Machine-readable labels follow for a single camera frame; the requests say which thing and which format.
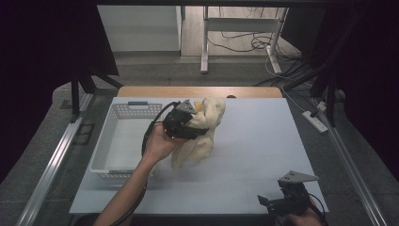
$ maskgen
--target power strip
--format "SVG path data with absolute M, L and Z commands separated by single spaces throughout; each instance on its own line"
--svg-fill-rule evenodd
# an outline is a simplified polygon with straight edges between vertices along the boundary
M 310 122 L 314 128 L 317 129 L 317 131 L 319 131 L 320 134 L 324 134 L 327 132 L 327 128 L 324 124 L 322 124 L 319 119 L 317 119 L 316 117 L 311 117 L 311 112 L 310 111 L 305 111 L 304 113 L 302 113 L 302 116 L 308 121 Z

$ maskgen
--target white tabletop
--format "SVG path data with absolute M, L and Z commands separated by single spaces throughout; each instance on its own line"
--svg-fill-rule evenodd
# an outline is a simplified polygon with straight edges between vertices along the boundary
M 185 98 L 117 97 L 112 104 L 148 101 L 167 105 Z M 227 99 L 215 148 L 199 164 L 172 169 L 170 157 L 158 164 L 138 214 L 264 214 L 257 195 L 282 199 L 277 180 L 290 170 L 314 175 L 283 98 Z M 88 169 L 77 191 L 72 214 L 100 213 L 121 187 L 121 179 L 102 179 Z M 317 182 L 305 183 L 326 208 Z

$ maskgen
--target beige cloth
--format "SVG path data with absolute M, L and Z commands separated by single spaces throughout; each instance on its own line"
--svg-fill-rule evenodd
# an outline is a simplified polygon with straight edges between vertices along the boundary
M 193 119 L 186 126 L 199 129 L 209 128 L 209 130 L 204 136 L 188 140 L 172 151 L 172 167 L 174 169 L 179 169 L 184 160 L 199 163 L 214 149 L 215 129 L 221 123 L 226 109 L 226 100 L 218 97 L 205 98 L 202 101 L 202 109 L 197 115 L 193 115 Z

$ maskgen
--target wooden floor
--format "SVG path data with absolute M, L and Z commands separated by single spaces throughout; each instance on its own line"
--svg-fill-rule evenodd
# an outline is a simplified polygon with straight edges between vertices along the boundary
M 240 17 L 240 18 L 275 18 L 277 13 L 281 13 L 277 8 L 221 8 L 209 7 L 209 17 Z M 203 38 L 203 8 L 202 7 L 186 7 L 185 20 L 182 23 L 182 57 L 197 57 L 201 55 L 202 38 Z M 237 35 L 248 34 L 248 32 L 223 32 L 225 37 L 233 37 Z M 250 50 L 253 49 L 251 41 L 254 35 L 249 33 L 244 37 L 225 38 L 221 32 L 209 32 L 209 41 L 229 47 L 234 50 Z M 271 37 L 270 33 L 256 34 L 261 41 L 268 42 Z M 297 55 L 299 52 L 287 41 L 279 38 L 280 50 L 288 55 Z M 267 56 L 265 49 L 256 49 L 250 52 L 234 52 L 226 48 L 215 46 L 209 43 L 209 56 Z

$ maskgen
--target white wall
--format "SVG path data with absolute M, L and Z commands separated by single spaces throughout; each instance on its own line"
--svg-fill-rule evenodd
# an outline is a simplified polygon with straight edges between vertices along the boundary
M 180 51 L 180 7 L 98 6 L 114 52 Z

